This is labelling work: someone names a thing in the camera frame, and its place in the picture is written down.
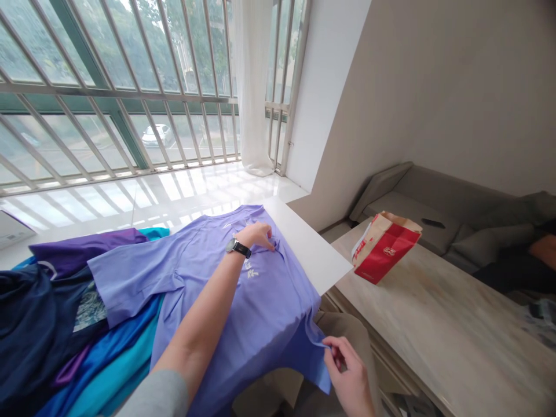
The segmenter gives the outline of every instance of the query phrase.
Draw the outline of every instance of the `white print on shirt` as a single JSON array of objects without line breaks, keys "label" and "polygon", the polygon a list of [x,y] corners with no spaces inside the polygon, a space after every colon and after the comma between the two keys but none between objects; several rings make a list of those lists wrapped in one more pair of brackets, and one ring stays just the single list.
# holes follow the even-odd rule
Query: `white print on shirt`
[{"label": "white print on shirt", "polygon": [[251,264],[251,261],[249,261],[249,259],[246,259],[245,261],[243,261],[243,263],[245,264],[245,269],[247,269],[247,279],[251,279],[251,278],[253,278],[254,276],[258,276],[258,275],[259,275],[259,273],[256,272],[256,271],[253,269],[253,266],[252,266],[252,264]]}]

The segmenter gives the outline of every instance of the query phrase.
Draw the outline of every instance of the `gray sleeve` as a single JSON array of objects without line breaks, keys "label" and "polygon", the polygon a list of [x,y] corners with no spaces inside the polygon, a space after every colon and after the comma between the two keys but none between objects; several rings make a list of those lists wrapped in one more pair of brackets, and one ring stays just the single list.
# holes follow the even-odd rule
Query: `gray sleeve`
[{"label": "gray sleeve", "polygon": [[180,374],[156,371],[141,382],[115,417],[184,417],[188,397]]}]

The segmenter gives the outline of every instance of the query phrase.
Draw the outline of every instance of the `lavender t-shirt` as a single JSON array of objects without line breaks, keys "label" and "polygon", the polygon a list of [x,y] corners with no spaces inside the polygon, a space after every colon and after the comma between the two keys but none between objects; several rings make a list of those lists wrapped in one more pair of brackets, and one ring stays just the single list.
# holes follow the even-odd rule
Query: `lavender t-shirt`
[{"label": "lavender t-shirt", "polygon": [[212,416],[251,382],[280,367],[293,368],[330,391],[324,335],[313,322],[320,297],[262,206],[202,216],[175,235],[116,248],[89,261],[111,327],[165,292],[151,368],[170,342],[218,263],[227,242],[247,224],[272,226],[276,251],[255,246],[246,259],[230,315],[189,416]]}]

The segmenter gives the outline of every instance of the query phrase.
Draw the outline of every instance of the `white curtain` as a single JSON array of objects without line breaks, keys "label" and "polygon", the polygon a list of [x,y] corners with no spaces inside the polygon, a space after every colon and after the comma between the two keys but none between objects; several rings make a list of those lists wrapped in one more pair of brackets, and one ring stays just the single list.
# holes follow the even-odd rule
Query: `white curtain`
[{"label": "white curtain", "polygon": [[264,177],[274,172],[265,140],[272,0],[233,0],[232,5],[242,162],[247,172]]}]

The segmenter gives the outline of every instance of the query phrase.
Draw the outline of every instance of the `parked car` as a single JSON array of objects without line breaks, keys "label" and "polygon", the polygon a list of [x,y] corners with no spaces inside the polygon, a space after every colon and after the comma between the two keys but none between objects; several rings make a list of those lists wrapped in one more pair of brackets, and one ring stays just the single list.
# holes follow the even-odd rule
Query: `parked car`
[{"label": "parked car", "polygon": [[[158,135],[160,135],[160,139],[162,143],[167,147],[174,142],[174,135],[170,128],[166,125],[157,124],[156,130],[158,131]],[[141,141],[146,147],[157,147],[158,142],[156,141],[155,132],[152,130],[152,127],[149,126],[143,132],[143,136],[141,137]]]}]

